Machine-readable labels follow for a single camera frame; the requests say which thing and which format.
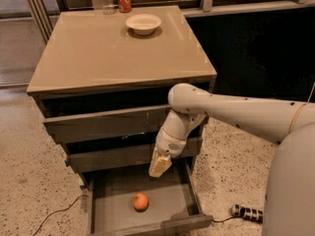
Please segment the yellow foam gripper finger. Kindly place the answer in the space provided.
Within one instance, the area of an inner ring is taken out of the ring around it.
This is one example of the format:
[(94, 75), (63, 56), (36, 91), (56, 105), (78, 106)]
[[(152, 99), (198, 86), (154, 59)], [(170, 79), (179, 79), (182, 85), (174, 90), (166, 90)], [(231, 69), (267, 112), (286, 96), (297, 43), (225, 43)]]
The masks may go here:
[(151, 177), (159, 178), (171, 164), (171, 157), (169, 155), (161, 154), (158, 149), (155, 148), (149, 168), (149, 175)]

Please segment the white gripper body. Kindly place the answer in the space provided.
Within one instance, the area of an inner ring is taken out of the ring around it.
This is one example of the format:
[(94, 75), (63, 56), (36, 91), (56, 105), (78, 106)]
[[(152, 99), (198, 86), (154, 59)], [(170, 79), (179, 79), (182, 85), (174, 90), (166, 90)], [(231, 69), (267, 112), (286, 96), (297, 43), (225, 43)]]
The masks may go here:
[(157, 151), (170, 157), (178, 156), (185, 148), (186, 141), (178, 140), (169, 135), (164, 129), (160, 129), (157, 133), (156, 148)]

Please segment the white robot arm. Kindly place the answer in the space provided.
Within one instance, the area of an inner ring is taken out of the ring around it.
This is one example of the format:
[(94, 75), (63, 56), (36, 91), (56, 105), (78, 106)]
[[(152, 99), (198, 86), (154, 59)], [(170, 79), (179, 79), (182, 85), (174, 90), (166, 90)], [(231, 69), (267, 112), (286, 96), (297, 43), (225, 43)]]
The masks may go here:
[(279, 145), (271, 164), (262, 236), (315, 236), (315, 104), (212, 94), (189, 84), (168, 93), (170, 111), (149, 169), (160, 177), (205, 118)]

